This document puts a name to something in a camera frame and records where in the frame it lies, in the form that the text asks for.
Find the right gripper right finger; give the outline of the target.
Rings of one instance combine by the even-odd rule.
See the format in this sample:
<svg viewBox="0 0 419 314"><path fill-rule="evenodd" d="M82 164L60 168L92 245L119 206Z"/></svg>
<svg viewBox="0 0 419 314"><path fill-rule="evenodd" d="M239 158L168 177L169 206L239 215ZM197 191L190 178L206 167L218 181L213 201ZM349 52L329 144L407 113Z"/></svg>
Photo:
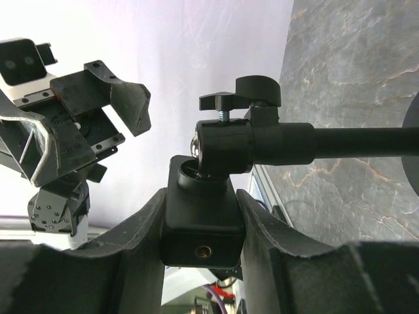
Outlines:
<svg viewBox="0 0 419 314"><path fill-rule="evenodd" d="M417 313L418 243L332 247L283 223L246 191L242 251L248 313Z"/></svg>

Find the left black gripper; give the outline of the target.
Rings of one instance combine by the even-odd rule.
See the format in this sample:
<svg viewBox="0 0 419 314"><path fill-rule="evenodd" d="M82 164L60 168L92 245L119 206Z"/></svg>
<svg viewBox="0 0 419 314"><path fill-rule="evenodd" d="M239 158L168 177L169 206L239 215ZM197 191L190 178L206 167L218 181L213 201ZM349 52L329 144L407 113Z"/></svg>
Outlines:
<svg viewBox="0 0 419 314"><path fill-rule="evenodd" d="M101 60L50 81L54 97L16 106L1 92L1 140L17 171L41 187L72 172L98 183L125 137L103 108L110 105L130 133L151 129L151 93L118 78Z"/></svg>

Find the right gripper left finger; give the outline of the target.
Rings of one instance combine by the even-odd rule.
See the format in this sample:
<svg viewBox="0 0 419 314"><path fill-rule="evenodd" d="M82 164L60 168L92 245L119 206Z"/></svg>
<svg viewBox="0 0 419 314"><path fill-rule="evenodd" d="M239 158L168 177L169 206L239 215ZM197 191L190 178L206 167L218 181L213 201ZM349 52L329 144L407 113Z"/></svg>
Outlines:
<svg viewBox="0 0 419 314"><path fill-rule="evenodd" d="M2 313L160 313L161 188L137 213L75 250L1 243Z"/></svg>

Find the black round-base phone holder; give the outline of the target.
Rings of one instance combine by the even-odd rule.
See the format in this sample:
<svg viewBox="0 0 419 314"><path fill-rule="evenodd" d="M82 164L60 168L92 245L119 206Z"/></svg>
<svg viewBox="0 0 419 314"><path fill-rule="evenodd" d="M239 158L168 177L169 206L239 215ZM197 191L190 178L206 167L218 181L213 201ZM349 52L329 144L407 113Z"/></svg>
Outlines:
<svg viewBox="0 0 419 314"><path fill-rule="evenodd" d="M167 266L229 269L239 262L246 226L230 176L255 165L297 166L316 159L395 157L418 188L418 100L400 128L315 128L279 119L280 85L251 75L235 91L202 96L215 120L196 124L190 156L170 162L160 255Z"/></svg>

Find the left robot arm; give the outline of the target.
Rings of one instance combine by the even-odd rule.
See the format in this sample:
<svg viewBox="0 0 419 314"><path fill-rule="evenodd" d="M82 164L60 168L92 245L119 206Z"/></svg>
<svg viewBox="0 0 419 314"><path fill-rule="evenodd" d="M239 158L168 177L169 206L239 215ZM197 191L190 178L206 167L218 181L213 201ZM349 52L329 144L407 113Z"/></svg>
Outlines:
<svg viewBox="0 0 419 314"><path fill-rule="evenodd" d="M101 161L125 140L104 108L138 136L151 128L150 98L143 84L118 78L100 60L18 99L1 95L1 163L37 189L27 212L38 243L56 246L58 235L75 248L87 240L88 184L102 180Z"/></svg>

